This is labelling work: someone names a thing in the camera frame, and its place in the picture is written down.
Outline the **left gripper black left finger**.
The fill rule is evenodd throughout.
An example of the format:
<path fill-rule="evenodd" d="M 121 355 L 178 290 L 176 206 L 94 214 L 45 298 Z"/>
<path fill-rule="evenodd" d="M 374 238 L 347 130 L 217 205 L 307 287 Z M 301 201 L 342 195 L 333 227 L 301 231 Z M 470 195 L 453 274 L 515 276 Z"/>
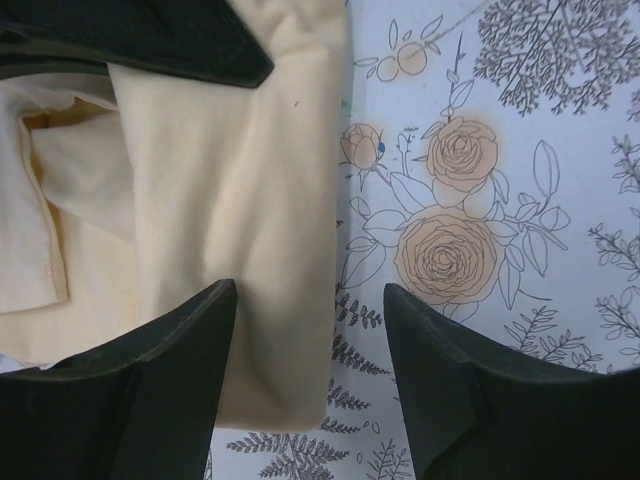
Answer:
<path fill-rule="evenodd" d="M 5 479 L 201 479 L 236 313 L 221 280 L 41 370 L 1 377 Z"/>

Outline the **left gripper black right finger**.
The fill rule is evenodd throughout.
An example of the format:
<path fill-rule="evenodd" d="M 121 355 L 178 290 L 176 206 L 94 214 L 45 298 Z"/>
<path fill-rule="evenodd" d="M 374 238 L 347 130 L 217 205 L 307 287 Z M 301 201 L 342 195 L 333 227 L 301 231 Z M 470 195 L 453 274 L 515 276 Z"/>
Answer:
<path fill-rule="evenodd" d="M 635 479 L 639 372 L 598 374 L 512 350 L 399 285 L 384 320 L 419 479 Z"/>

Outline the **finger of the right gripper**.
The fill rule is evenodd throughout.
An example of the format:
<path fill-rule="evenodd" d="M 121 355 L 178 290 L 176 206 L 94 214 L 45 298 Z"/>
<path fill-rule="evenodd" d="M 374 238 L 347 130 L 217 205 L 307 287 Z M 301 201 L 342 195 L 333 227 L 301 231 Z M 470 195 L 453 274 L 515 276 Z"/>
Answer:
<path fill-rule="evenodd" d="M 249 89 L 274 69 L 227 1 L 2 2 L 2 78 L 106 75 L 111 64 Z"/>

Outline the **beige t shirt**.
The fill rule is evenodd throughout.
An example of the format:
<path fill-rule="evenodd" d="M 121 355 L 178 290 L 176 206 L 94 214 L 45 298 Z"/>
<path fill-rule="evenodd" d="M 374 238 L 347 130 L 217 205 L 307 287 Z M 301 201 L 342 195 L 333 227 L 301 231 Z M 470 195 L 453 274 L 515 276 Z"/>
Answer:
<path fill-rule="evenodd" d="M 257 89 L 114 64 L 2 82 L 1 351 L 47 367 L 230 278 L 217 422 L 304 432 L 331 370 L 346 9 L 234 9 L 275 64 Z"/>

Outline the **floral table mat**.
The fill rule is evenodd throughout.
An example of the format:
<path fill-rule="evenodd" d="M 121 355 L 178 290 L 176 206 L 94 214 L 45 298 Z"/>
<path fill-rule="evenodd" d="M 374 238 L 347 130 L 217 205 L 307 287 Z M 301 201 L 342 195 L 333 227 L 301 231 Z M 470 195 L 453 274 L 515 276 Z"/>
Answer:
<path fill-rule="evenodd" d="M 376 321 L 398 281 L 547 362 L 639 363 L 639 5 L 347 1 L 348 123 L 331 412 L 300 435 L 223 433 L 211 479 L 407 479 Z"/>

